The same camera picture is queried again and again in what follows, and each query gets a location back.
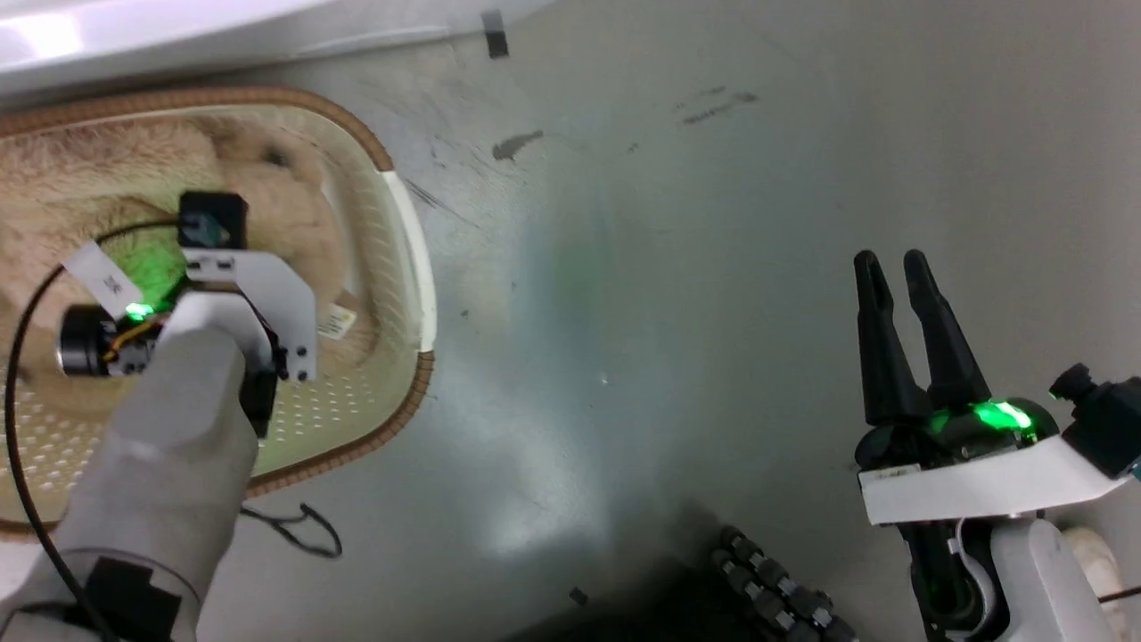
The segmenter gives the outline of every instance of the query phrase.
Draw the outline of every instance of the stuffed animal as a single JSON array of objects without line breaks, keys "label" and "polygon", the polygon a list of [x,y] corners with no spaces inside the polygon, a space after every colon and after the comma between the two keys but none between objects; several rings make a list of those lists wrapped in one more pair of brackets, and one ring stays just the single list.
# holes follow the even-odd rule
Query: stuffed animal
[{"label": "stuffed animal", "polygon": [[[230,117],[144,117],[0,140],[0,356],[19,309],[52,267],[94,236],[144,220],[173,219],[184,190],[228,190],[249,204],[252,250],[281,255],[309,283],[318,323],[334,304],[357,314],[340,341],[321,339],[321,368],[358,366],[375,344],[370,314],[345,291],[337,214],[322,193],[321,152],[289,131]],[[185,261],[170,229],[111,241],[107,254],[159,300]],[[79,421],[102,421],[130,380],[65,377],[55,360],[64,310],[94,299],[64,273],[32,317],[18,371],[37,401]]]}]

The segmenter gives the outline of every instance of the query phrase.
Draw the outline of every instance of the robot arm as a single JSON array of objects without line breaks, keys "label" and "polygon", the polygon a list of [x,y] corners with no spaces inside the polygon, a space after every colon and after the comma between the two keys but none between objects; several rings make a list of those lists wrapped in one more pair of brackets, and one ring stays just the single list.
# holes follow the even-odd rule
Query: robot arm
[{"label": "robot arm", "polygon": [[[292,268],[240,247],[184,244],[184,253],[192,284],[229,282],[240,291],[186,289],[161,332],[119,347],[112,364],[99,356],[124,335],[110,316],[73,308],[60,336],[65,371],[140,373],[54,537],[88,600],[124,641],[195,639],[276,381],[317,375],[316,303]],[[0,603],[0,627],[2,642],[100,640],[43,556]]]},{"label": "robot arm", "polygon": [[1026,399],[994,399],[926,259],[907,252],[931,385],[915,384],[879,260],[856,257],[865,418],[856,449],[868,520],[912,555],[929,640],[1110,640],[1061,534],[1041,519],[1124,485],[1141,461],[1141,381],[1095,387],[1083,366],[1051,393],[1075,401],[1063,434]]}]

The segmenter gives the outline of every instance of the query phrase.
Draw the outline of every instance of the laundry basket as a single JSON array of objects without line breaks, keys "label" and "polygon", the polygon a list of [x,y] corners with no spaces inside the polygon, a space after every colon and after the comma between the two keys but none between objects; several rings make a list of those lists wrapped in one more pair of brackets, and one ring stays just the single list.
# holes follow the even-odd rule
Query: laundry basket
[{"label": "laundry basket", "polygon": [[[377,331],[375,348],[355,369],[278,387],[248,496],[286,487],[377,450],[408,423],[427,392],[434,365],[436,292],[412,201],[385,147],[364,123],[305,91],[194,89],[2,115],[0,141],[79,124],[171,115],[272,124],[319,149],[326,177],[323,192],[346,231],[346,287]],[[10,327],[0,328],[5,353],[10,338]],[[104,425],[58,421],[44,411],[37,393],[23,387],[16,393],[17,436],[27,481],[43,519],[57,521],[98,447]],[[0,464],[0,539],[30,538],[8,479],[5,461]]]}]

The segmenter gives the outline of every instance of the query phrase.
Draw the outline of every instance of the tag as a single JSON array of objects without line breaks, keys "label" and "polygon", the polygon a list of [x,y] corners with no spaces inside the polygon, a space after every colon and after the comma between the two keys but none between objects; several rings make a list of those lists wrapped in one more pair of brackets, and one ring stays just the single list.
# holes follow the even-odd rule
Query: tag
[{"label": "tag", "polygon": [[353,324],[356,324],[356,311],[334,302],[330,306],[329,316],[317,326],[317,334],[339,342],[353,328]]},{"label": "tag", "polygon": [[914,473],[922,473],[922,472],[923,469],[919,464],[908,464],[906,466],[880,469],[879,471],[865,471],[859,476],[857,476],[857,479],[859,480],[859,485],[863,488],[865,483],[877,482],[891,478],[901,478],[904,476],[911,476]]},{"label": "tag", "polygon": [[115,265],[98,243],[89,241],[64,260],[64,267],[83,283],[95,300],[113,318],[119,318],[127,306],[143,300],[143,291],[127,273]]}]

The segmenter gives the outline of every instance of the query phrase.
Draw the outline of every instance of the concrete floor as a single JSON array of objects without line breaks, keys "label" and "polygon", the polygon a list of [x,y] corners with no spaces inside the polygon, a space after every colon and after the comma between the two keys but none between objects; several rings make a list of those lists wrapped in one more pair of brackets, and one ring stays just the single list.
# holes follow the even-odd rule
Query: concrete floor
[{"label": "concrete floor", "polygon": [[[253,503],[314,505],[346,556],[243,521],[201,639],[501,639],[572,587],[644,586],[722,520],[863,639],[921,640],[851,463],[851,257],[877,250],[903,300],[903,252],[928,250],[996,392],[1135,372],[1139,11],[563,0],[505,59],[470,38],[216,79],[378,133],[423,196],[440,333],[398,439]],[[1127,580],[1139,501],[1077,514]]]}]

